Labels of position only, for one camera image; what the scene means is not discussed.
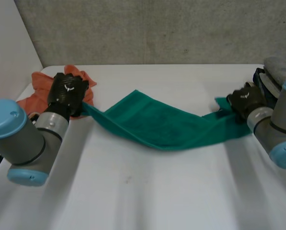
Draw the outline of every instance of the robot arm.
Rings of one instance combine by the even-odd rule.
[[[247,122],[270,159],[286,169],[286,82],[274,110],[266,107],[256,86],[236,90],[227,100],[240,119]]]
[[[16,102],[0,100],[0,155],[12,165],[8,179],[41,186],[51,171],[71,116],[80,115],[88,81],[71,74],[54,77],[48,108],[35,126]]]

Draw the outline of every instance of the white wall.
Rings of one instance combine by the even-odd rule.
[[[42,69],[13,0],[0,0],[0,98],[16,100]]]

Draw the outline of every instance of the white table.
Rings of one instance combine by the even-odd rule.
[[[134,89],[204,115],[259,65],[78,66],[106,110]],[[47,67],[54,76],[63,67]],[[33,93],[29,85],[20,98]],[[179,152],[71,121],[43,187],[12,184],[0,166],[0,230],[286,230],[286,171],[248,136]]]

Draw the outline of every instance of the gray cloth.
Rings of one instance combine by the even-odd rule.
[[[276,82],[274,82],[274,80],[271,79],[270,76],[268,76],[267,74],[260,73],[259,76],[265,87],[270,91],[270,93],[272,93],[274,97],[278,99],[282,87],[278,85]]]
[[[282,85],[286,81],[286,59],[268,57],[263,63],[265,74],[260,74],[262,83],[274,97],[278,98]]]
[[[280,57],[268,57],[264,60],[264,69],[272,78],[282,86],[286,81],[286,59]]]

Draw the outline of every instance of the orange cloth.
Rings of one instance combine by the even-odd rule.
[[[79,71],[73,65],[67,65],[64,67],[64,73],[71,73],[73,76],[80,76],[83,80],[89,81],[89,89],[85,93],[84,102],[93,105],[93,92],[91,87],[96,85],[89,75],[87,75],[84,71]],[[32,73],[32,86],[35,92],[30,96],[23,100],[18,101],[17,103],[25,110],[25,112],[29,115],[33,112],[42,113],[45,109],[47,109],[47,97],[49,94],[49,90],[51,88],[53,82],[53,78],[47,76],[41,72]]]

